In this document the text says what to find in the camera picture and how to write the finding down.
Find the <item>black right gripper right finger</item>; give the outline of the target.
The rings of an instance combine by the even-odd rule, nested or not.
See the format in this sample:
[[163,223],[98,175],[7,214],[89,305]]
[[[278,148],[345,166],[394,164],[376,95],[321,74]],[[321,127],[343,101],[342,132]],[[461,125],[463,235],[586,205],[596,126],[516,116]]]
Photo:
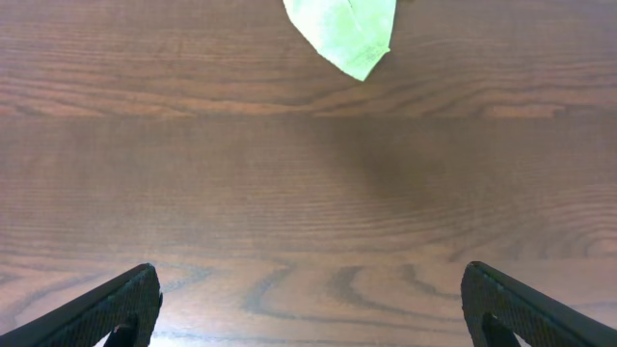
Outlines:
[[475,347],[612,347],[616,331],[480,261],[461,282],[462,309]]

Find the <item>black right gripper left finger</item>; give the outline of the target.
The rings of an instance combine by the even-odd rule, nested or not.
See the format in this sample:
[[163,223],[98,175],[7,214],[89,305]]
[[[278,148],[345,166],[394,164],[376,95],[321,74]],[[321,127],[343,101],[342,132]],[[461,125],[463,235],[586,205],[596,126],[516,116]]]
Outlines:
[[1,335],[1,347],[148,347],[163,302],[153,265],[140,264]]

